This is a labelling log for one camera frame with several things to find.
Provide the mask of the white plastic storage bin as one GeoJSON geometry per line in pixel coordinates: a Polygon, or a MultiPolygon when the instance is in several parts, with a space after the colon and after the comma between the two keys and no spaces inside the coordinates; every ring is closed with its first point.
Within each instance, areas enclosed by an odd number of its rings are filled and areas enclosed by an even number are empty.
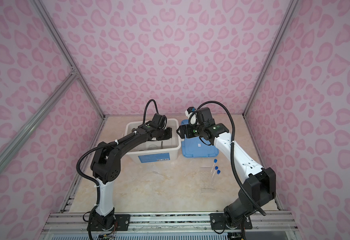
{"type": "Polygon", "coordinates": [[[176,133],[179,127],[178,120],[169,119],[167,127],[172,129],[171,139],[145,142],[130,150],[125,156],[138,164],[176,160],[181,148],[181,138],[176,133]]]}

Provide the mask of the clear test tube rack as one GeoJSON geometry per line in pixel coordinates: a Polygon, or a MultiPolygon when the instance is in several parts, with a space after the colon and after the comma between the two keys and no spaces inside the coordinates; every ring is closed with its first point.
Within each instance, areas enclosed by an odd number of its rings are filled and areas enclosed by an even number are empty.
{"type": "Polygon", "coordinates": [[[210,167],[201,167],[199,171],[201,179],[201,192],[202,193],[212,193],[216,189],[212,189],[211,185],[211,168],[210,167]]]}

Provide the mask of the white ceramic evaporating dish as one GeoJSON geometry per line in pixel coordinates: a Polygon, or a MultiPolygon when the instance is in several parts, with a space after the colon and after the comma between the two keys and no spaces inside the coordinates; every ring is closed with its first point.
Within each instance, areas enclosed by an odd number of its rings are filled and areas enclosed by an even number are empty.
{"type": "Polygon", "coordinates": [[[157,148],[158,148],[157,146],[151,145],[151,146],[148,147],[148,150],[152,151],[152,150],[156,150],[157,148]]]}

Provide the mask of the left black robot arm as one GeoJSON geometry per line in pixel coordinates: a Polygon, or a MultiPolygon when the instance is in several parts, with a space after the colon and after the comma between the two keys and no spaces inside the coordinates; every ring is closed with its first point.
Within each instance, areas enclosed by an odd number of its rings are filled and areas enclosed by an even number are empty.
{"type": "Polygon", "coordinates": [[[151,121],[139,125],[132,132],[118,140],[98,144],[91,163],[93,177],[99,186],[95,212],[102,216],[112,215],[114,211],[114,181],[121,173],[121,158],[135,147],[152,139],[163,141],[172,138],[172,129],[167,128],[167,117],[155,114],[151,121]]]}

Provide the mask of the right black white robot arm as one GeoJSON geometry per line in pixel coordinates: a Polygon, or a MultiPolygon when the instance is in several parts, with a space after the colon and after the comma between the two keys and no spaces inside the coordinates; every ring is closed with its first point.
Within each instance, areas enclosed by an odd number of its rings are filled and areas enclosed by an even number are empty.
{"type": "Polygon", "coordinates": [[[259,212],[265,214],[262,207],[276,196],[276,173],[264,168],[251,158],[234,140],[234,131],[224,124],[216,123],[209,108],[185,111],[189,122],[177,129],[181,139],[199,137],[215,146],[230,160],[234,177],[239,179],[238,198],[224,208],[223,224],[226,229],[244,228],[250,223],[250,215],[259,212]]]}

